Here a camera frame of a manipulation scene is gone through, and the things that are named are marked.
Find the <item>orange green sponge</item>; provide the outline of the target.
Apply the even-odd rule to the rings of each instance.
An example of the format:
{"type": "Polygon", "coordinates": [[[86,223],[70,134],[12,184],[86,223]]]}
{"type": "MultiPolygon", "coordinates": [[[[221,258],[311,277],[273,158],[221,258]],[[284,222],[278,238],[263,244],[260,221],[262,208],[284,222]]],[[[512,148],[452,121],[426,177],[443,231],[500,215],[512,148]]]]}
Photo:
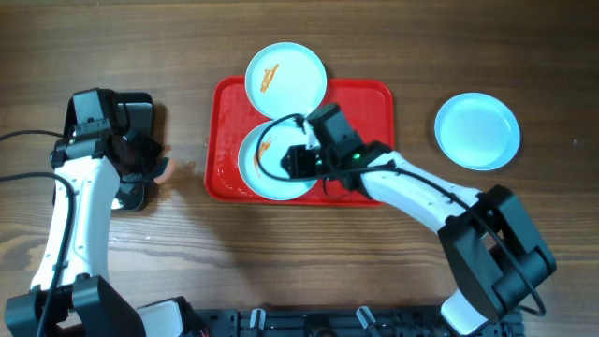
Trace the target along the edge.
{"type": "Polygon", "coordinates": [[[165,183],[174,173],[176,162],[170,158],[162,157],[154,168],[151,178],[156,184],[165,183]]]}

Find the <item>light blue plate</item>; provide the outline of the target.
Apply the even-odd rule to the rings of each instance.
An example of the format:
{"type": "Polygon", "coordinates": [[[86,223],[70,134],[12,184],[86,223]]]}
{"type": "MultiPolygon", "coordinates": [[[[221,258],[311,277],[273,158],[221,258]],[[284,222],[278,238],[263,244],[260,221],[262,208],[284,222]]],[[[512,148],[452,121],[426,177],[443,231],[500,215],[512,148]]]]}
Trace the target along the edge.
{"type": "Polygon", "coordinates": [[[477,171],[504,167],[515,158],[521,144],[519,123],[512,110],[482,93],[449,98],[436,114],[433,133],[450,160],[477,171]]]}
{"type": "Polygon", "coordinates": [[[312,50],[298,43],[278,42],[252,58],[244,87],[252,106],[276,120],[316,109],[327,91],[328,75],[312,50]]]}
{"type": "MultiPolygon", "coordinates": [[[[256,162],[258,138],[271,125],[266,122],[255,127],[243,140],[238,153],[238,169],[243,182],[256,195],[263,198],[284,201],[301,197],[316,184],[315,180],[305,182],[284,182],[266,175],[256,162]]],[[[260,165],[268,173],[289,179],[289,174],[282,168],[281,160],[289,148],[294,145],[305,145],[305,135],[293,120],[280,122],[263,137],[258,151],[260,165]]]]}

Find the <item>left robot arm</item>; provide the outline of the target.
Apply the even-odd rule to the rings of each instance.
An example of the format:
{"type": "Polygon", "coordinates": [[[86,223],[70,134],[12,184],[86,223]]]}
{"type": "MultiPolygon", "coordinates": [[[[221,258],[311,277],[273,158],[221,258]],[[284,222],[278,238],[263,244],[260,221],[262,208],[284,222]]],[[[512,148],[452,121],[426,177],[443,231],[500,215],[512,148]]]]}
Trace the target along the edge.
{"type": "Polygon", "coordinates": [[[153,99],[94,88],[69,100],[50,155],[55,181],[44,257],[29,292],[8,299],[14,336],[203,336],[182,297],[133,308],[108,280],[113,202],[174,170],[153,139],[153,99]]]}

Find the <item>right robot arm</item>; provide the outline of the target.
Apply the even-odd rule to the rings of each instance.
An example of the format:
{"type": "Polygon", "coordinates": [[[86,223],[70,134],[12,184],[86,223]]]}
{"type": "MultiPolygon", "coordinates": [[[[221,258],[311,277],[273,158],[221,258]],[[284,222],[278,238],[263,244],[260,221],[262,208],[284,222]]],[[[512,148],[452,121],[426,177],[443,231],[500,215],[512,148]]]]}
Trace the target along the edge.
{"type": "Polygon", "coordinates": [[[487,192],[444,181],[379,141],[366,143],[337,104],[290,115],[309,140],[281,160],[291,182],[333,180],[410,215],[435,233],[457,284],[441,316],[459,335],[497,323],[533,298],[557,270],[556,259],[517,196],[495,185],[487,192]]]}

